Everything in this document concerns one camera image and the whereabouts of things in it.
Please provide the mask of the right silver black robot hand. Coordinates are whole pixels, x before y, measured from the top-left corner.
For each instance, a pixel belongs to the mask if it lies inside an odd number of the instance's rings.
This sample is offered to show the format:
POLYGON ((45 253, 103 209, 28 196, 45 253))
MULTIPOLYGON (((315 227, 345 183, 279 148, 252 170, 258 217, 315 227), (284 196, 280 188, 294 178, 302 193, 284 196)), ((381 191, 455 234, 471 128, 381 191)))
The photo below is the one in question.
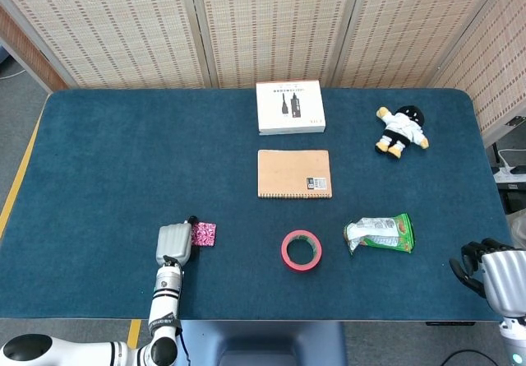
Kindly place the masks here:
POLYGON ((459 282, 502 317, 526 318, 526 249, 492 238, 461 248, 449 265, 459 282))

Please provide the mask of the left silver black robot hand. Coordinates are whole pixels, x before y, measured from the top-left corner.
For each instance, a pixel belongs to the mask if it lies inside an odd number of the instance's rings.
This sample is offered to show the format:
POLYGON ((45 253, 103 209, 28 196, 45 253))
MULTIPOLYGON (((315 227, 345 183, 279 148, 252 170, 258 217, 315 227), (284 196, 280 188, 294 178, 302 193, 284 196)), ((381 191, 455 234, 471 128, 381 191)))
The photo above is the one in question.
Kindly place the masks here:
POLYGON ((159 266, 165 263, 164 257, 170 257, 184 266, 191 255, 193 226, 199 220, 191 215, 184 222, 165 225, 159 228, 155 258, 159 266))

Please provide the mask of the pink patterned small pack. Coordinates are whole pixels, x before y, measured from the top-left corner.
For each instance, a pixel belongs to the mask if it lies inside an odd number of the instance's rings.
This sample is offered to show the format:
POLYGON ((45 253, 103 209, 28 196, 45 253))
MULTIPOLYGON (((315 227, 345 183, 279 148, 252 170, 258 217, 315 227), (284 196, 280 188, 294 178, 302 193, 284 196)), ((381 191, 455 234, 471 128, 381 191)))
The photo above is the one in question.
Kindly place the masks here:
POLYGON ((192 226, 191 240, 197 247, 213 247, 215 245, 216 224, 198 222, 192 226))

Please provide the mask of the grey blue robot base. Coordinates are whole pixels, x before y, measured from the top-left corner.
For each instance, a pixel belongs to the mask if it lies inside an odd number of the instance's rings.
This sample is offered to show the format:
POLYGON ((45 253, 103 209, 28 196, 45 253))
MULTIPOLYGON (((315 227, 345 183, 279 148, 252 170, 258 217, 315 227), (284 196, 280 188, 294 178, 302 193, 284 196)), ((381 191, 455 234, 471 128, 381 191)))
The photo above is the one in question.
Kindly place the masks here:
POLYGON ((347 366, 332 321, 184 321, 176 366, 347 366))

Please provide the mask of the white power strip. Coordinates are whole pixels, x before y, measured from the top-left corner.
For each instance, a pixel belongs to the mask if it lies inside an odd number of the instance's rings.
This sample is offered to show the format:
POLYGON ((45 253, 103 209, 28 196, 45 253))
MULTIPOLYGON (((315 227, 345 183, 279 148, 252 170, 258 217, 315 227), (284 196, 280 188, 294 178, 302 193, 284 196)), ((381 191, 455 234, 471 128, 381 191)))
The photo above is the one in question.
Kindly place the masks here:
POLYGON ((526 165, 491 167, 491 171, 497 184, 526 183, 526 165))

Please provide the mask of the red tape roll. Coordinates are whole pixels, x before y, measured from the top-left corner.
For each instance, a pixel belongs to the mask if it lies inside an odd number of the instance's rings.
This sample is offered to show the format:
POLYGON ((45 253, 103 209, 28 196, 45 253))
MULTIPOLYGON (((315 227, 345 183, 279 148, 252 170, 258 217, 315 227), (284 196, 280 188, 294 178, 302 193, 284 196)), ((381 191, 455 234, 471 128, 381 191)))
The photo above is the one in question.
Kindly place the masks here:
POLYGON ((321 261, 322 246, 320 240, 310 231, 297 229, 289 232, 281 243, 281 257, 284 265, 296 272, 307 272, 313 270, 321 261), (311 246, 312 258, 309 262, 300 264, 293 261, 288 254, 288 246, 293 241, 303 241, 311 246))

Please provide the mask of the blue felt table mat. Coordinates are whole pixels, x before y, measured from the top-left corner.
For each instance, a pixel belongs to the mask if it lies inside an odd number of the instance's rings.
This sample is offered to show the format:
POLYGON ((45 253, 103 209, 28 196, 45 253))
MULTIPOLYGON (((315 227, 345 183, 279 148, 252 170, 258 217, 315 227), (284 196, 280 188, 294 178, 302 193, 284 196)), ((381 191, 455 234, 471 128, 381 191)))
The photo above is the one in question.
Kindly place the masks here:
POLYGON ((185 266, 191 320, 484 321, 454 277, 466 243, 508 242, 471 99, 453 89, 326 89, 323 133, 262 137, 252 90, 64 90, 47 101, 0 243, 0 317, 145 318, 159 228, 194 215, 215 245, 185 266), (376 116, 417 106, 429 147, 375 149, 376 116), (258 150, 327 150, 332 198, 259 198, 258 150), (407 213, 411 253, 343 230, 407 213), (304 229, 320 263, 296 272, 281 243, 304 229))

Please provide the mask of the green silver snack bag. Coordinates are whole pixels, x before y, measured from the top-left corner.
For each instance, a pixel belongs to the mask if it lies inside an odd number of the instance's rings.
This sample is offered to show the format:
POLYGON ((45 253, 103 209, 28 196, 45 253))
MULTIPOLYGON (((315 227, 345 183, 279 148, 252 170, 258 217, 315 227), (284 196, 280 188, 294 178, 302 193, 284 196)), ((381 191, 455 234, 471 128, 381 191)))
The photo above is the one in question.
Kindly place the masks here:
POLYGON ((411 253, 415 244, 413 223, 407 213, 351 221, 344 227, 343 236, 351 255, 359 246, 411 253))

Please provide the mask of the brown spiral notebook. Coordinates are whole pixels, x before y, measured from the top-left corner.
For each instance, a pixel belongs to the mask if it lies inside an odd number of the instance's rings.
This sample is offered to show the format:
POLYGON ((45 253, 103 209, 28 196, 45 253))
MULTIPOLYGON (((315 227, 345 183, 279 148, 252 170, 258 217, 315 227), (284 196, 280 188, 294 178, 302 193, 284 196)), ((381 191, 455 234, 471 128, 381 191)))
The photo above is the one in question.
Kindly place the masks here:
POLYGON ((259 198, 332 198, 327 150, 258 150, 259 198))

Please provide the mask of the white product box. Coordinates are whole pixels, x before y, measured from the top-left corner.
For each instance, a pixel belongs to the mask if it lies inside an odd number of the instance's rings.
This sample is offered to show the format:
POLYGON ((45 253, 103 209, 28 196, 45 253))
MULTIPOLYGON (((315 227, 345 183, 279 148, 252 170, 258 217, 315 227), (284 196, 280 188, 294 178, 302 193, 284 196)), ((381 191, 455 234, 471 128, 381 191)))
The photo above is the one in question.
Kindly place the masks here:
POLYGON ((257 82, 256 106, 262 136, 325 131, 318 80, 257 82))

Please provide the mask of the black white plush doll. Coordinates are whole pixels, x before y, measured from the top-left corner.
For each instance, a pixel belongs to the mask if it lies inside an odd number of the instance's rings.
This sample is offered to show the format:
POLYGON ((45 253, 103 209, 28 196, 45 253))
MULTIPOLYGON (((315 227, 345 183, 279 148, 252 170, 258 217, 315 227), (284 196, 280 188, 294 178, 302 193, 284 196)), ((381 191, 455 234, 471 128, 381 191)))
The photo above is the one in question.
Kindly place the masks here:
POLYGON ((399 159, 410 144, 418 145, 423 150, 429 147, 423 133, 425 117, 417 106, 405 105, 394 113, 382 106, 376 111, 376 116, 385 124, 381 138, 375 144, 377 152, 399 159))

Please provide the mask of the woven bamboo screen panel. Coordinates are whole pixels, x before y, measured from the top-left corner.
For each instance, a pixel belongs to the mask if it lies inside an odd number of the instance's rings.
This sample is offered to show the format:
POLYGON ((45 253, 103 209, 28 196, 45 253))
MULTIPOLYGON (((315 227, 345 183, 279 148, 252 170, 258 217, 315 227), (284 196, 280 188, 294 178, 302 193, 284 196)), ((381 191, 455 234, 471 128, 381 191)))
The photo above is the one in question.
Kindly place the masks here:
POLYGON ((429 86, 487 1, 348 0, 328 86, 429 86))
POLYGON ((258 81, 330 86, 357 0, 192 0, 215 88, 258 81))
POLYGON ((0 0, 50 90, 211 88, 203 0, 0 0))
POLYGON ((526 0, 487 0, 430 81, 465 91, 486 146, 526 116, 526 0))

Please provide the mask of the brown wooden board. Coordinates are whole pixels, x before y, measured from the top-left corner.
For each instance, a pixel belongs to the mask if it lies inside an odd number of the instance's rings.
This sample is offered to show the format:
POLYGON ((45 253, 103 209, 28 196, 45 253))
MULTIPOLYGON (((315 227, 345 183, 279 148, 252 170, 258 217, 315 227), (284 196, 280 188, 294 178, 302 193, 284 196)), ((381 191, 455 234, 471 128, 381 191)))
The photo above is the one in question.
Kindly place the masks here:
POLYGON ((0 43, 48 93, 69 88, 49 60, 2 5, 0 5, 0 43))

